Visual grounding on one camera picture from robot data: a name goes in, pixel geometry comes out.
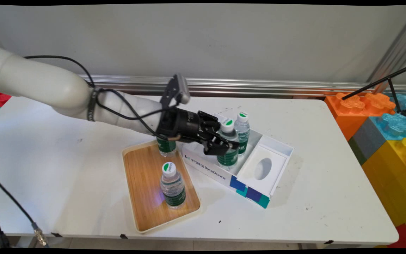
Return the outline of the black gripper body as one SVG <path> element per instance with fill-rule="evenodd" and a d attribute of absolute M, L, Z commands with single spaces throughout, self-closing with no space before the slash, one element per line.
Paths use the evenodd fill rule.
<path fill-rule="evenodd" d="M 161 113 L 156 133 L 160 137 L 175 138 L 182 143 L 201 144 L 202 121 L 202 111 L 195 113 L 181 108 L 171 108 Z"/>

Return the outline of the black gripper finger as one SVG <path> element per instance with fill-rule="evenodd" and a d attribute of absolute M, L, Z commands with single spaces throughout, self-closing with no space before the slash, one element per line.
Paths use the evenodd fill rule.
<path fill-rule="evenodd" d="M 238 141 L 227 140 L 219 134 L 210 134 L 203 139 L 204 154 L 208 156 L 224 156 L 230 149 L 238 149 L 239 145 Z"/>
<path fill-rule="evenodd" d="M 221 123 L 219 119 L 211 114 L 204 111 L 198 111 L 197 116 L 199 117 L 198 133 L 218 133 L 221 128 Z"/>

